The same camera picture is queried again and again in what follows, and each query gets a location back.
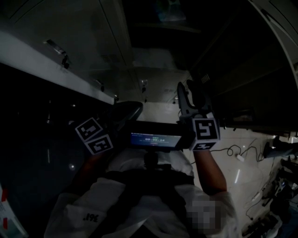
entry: person's right arm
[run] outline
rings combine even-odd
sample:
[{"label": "person's right arm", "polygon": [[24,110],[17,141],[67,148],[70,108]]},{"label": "person's right arm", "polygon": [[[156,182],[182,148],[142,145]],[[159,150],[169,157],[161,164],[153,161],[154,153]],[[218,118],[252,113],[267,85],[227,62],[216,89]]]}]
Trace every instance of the person's right arm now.
[{"label": "person's right arm", "polygon": [[227,183],[210,151],[194,151],[197,173],[202,189],[208,195],[227,191]]}]

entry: floor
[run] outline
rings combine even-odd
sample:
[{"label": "floor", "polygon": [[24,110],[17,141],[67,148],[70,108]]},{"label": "floor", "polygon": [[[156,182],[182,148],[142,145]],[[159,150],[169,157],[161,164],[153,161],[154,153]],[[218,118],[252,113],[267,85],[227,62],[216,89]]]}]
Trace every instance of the floor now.
[{"label": "floor", "polygon": [[[139,120],[175,123],[178,121],[179,111],[177,104],[146,103]],[[246,129],[236,129],[233,131],[233,128],[220,128],[220,134],[221,140],[214,145],[212,150],[220,150],[229,148],[231,145],[237,145],[244,152],[249,146],[255,146],[259,154],[263,152],[265,143],[273,139],[272,135],[256,133]],[[226,178],[228,191],[231,193],[234,201],[240,227],[245,230],[252,222],[245,215],[246,211],[261,199],[262,188],[265,185],[270,186],[269,178],[275,177],[277,169],[281,166],[281,158],[275,158],[274,160],[273,158],[268,158],[257,162],[255,149],[250,149],[243,154],[245,161],[241,162],[236,158],[236,155],[239,154],[239,148],[234,146],[232,149],[234,152],[232,156],[227,154],[227,150],[212,152],[212,155]],[[184,153],[190,162],[194,162],[193,154],[189,150],[185,150]],[[201,187],[196,165],[193,164],[193,167],[195,185]],[[258,192],[261,192],[260,196],[252,201]],[[269,204],[263,207],[262,202],[260,202],[249,209],[247,214],[256,219],[267,211],[269,211]]]}]

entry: shelf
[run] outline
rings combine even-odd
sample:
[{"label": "shelf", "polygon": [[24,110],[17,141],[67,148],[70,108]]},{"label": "shelf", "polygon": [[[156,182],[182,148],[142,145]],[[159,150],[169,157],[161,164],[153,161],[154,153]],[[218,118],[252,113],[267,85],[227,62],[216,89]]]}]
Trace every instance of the shelf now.
[{"label": "shelf", "polygon": [[152,22],[152,23],[134,23],[133,27],[152,27],[152,28],[164,28],[178,31],[201,33],[200,29],[195,28],[185,20],[182,21],[168,21],[168,22]]}]

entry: person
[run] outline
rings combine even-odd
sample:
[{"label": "person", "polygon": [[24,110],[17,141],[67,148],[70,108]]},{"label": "person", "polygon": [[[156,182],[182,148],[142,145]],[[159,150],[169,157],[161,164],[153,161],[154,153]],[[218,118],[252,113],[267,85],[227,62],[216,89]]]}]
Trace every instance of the person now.
[{"label": "person", "polygon": [[158,169],[146,167],[145,154],[127,148],[88,159],[59,195],[44,237],[242,237],[210,151],[194,152],[203,191],[182,151],[156,152]]},{"label": "person", "polygon": [[267,142],[264,151],[264,158],[272,158],[278,156],[298,156],[298,143],[287,143],[279,140],[279,136],[273,139],[273,147]]}]

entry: pixelated square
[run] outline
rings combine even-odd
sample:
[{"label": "pixelated square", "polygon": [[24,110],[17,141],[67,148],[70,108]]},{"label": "pixelated square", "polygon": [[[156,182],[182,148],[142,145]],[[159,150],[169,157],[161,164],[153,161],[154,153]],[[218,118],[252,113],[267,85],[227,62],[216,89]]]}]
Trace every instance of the pixelated square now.
[{"label": "pixelated square", "polygon": [[94,137],[96,134],[101,132],[103,128],[97,123],[94,118],[90,118],[87,121],[80,124],[76,127],[76,132],[82,141],[87,141],[90,138]]},{"label": "pixelated square", "polygon": [[193,119],[197,140],[218,139],[217,127],[214,119]]},{"label": "pixelated square", "polygon": [[197,143],[196,146],[193,148],[193,151],[209,150],[215,144],[216,144],[216,142],[212,142],[212,143]]},{"label": "pixelated square", "polygon": [[113,148],[110,137],[106,134],[85,143],[91,154],[98,154]]}]

